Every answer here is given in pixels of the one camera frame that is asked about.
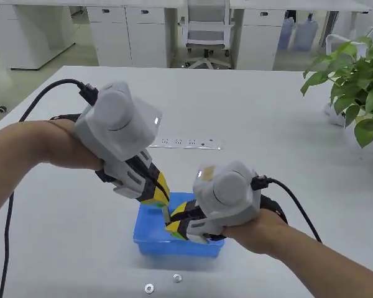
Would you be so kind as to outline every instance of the electrical outlet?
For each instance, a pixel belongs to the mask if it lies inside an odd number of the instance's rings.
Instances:
[[[157,138],[151,148],[221,150],[221,142],[212,138]]]

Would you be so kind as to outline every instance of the table surface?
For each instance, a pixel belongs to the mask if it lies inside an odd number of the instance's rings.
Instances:
[[[182,7],[184,0],[0,0],[0,4],[62,6]],[[231,0],[233,9],[294,9],[324,11],[369,11],[354,0]]]
[[[344,144],[322,112],[330,85],[302,98],[301,73],[65,66],[0,121],[15,122],[42,88],[75,78],[102,87],[129,83],[163,112],[160,137],[210,137],[223,150],[150,148],[173,192],[190,192],[200,163],[239,159],[283,181],[297,195],[325,244],[373,269],[373,165]],[[29,119],[79,113],[74,86],[48,93]],[[290,225],[311,235],[286,193],[277,200]],[[6,207],[0,210],[0,277]],[[39,165],[16,189],[6,298],[311,297],[283,264],[226,240],[217,259],[151,258],[132,241],[138,203],[112,192],[91,171]],[[175,284],[172,275],[183,276]]]

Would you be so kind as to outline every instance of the hand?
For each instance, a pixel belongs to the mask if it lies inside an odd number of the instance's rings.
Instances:
[[[261,209],[258,218],[244,225],[226,227],[223,234],[253,253],[272,255],[275,240],[285,228],[289,226],[279,215]]]
[[[75,124],[67,119],[42,121],[42,161],[62,168],[103,168],[103,162],[90,152],[73,134]]]

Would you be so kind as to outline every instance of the blue plastic container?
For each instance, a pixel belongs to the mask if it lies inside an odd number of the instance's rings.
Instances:
[[[292,17],[284,20],[278,43],[279,50],[287,50],[288,44],[290,43],[290,37],[292,36],[293,27],[294,19]]]
[[[170,213],[182,203],[193,199],[195,199],[193,194],[172,192],[170,194]],[[224,246],[224,240],[199,244],[172,237],[165,231],[162,210],[142,204],[134,227],[133,239],[143,255],[188,255],[216,258]]]

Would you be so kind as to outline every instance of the floor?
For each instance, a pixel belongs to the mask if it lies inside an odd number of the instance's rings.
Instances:
[[[303,12],[298,18],[304,19],[305,14],[308,13]],[[325,15],[324,12],[316,14],[316,19],[320,23],[320,30],[323,26]],[[10,111],[63,65],[98,66],[87,15],[76,15],[73,20],[75,23],[74,38],[76,44],[50,63],[47,63],[40,70],[11,71],[5,69],[0,61],[0,106],[6,106],[7,111]],[[296,55],[296,53],[291,51],[278,52],[274,70],[305,70],[317,55],[319,38],[318,34],[310,53],[298,53]],[[178,54],[173,67],[182,67],[189,55],[186,50],[180,50]],[[221,60],[226,59],[223,55],[219,58]],[[4,116],[5,114],[0,113],[0,120]]]

